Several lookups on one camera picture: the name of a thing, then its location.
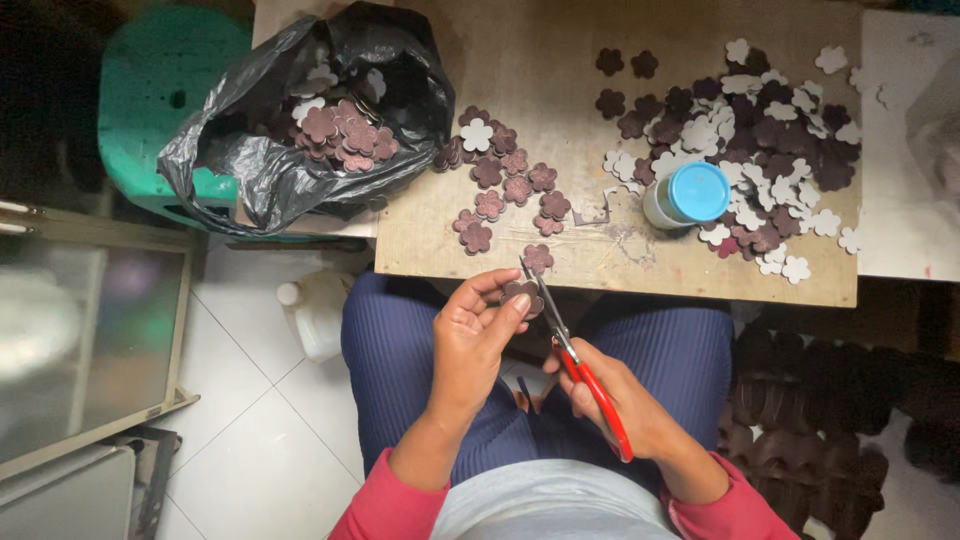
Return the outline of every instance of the blue ribbed pants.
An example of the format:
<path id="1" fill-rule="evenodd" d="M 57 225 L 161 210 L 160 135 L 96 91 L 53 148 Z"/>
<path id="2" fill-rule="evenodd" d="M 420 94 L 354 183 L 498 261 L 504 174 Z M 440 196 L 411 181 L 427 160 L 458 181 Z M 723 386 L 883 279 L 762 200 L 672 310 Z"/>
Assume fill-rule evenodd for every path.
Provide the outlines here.
<path id="1" fill-rule="evenodd" d="M 367 272 L 344 305 L 344 358 L 357 403 L 360 449 L 369 474 L 426 408 L 433 380 L 433 318 L 446 297 L 417 278 Z M 716 444 L 731 375 L 732 321 L 722 304 L 637 294 L 607 294 L 578 334 L 625 362 L 636 378 L 700 444 Z M 532 459 L 568 458 L 613 470 L 659 493 L 649 460 L 623 464 L 599 429 L 575 418 L 559 385 L 540 414 L 517 408 L 497 380 L 473 420 L 453 467 L 453 485 L 490 469 Z"/>

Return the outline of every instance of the person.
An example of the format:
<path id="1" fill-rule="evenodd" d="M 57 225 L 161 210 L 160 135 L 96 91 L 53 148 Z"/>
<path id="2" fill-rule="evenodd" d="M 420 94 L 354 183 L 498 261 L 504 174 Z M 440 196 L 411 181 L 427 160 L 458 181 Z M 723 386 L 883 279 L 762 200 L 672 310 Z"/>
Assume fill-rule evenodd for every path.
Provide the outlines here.
<path id="1" fill-rule="evenodd" d="M 449 300 L 420 279 L 357 280 L 341 341 L 367 479 L 330 540 L 797 537 L 706 450 L 730 384 L 724 309 L 608 294 L 583 318 L 573 347 L 627 431 L 636 458 L 623 463 L 556 357 L 543 370 L 559 384 L 539 407 L 517 406 L 499 377 L 530 297 L 489 304 L 519 277 L 480 274 Z"/>

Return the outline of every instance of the green plastic stool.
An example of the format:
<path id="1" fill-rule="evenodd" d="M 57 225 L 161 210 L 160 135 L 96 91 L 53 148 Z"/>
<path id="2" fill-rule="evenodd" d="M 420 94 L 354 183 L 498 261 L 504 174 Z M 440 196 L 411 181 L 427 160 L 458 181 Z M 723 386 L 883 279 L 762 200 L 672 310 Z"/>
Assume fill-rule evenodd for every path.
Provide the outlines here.
<path id="1" fill-rule="evenodd" d="M 156 156 L 180 123 L 204 107 L 221 73 L 250 52 L 252 35 L 229 17 L 201 8 L 145 12 L 110 38 L 100 79 L 100 156 L 114 184 L 134 204 L 204 230 L 187 217 Z M 237 182 L 193 172 L 200 204 L 227 215 Z"/>

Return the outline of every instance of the hand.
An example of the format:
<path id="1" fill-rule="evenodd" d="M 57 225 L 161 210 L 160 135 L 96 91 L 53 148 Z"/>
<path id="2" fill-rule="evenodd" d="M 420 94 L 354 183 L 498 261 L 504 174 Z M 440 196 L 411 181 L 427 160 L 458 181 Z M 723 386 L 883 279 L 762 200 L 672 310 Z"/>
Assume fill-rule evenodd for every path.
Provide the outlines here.
<path id="1" fill-rule="evenodd" d="M 590 367 L 593 375 L 610 395 L 613 407 L 627 431 L 635 457 L 666 457 L 689 438 L 684 429 L 650 392 L 647 392 L 623 362 L 604 355 L 579 337 L 570 341 L 577 356 Z M 562 361 L 553 353 L 543 363 L 543 371 L 554 373 L 560 370 L 562 365 Z M 570 397 L 574 416 L 587 416 L 600 427 L 607 440 L 616 446 L 616 438 L 587 385 L 582 382 L 574 384 L 565 369 L 560 373 L 560 385 Z"/>
<path id="2" fill-rule="evenodd" d="M 427 411 L 469 426 L 493 389 L 500 355 L 523 322 L 530 297 L 520 294 L 504 307 L 487 307 L 503 294 L 504 283 L 520 277 L 518 268 L 493 270 L 463 282 L 433 320 L 433 389 Z"/>

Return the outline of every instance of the blue lid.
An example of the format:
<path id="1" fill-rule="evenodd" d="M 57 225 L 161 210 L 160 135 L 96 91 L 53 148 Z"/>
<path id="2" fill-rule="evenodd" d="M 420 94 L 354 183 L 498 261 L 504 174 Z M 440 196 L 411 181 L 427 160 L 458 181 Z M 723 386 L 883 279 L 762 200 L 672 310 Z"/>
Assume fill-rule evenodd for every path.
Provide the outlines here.
<path id="1" fill-rule="evenodd" d="M 688 163 L 670 176 L 667 195 L 673 209 L 693 223 L 720 217 L 730 204 L 730 183 L 716 165 Z"/>

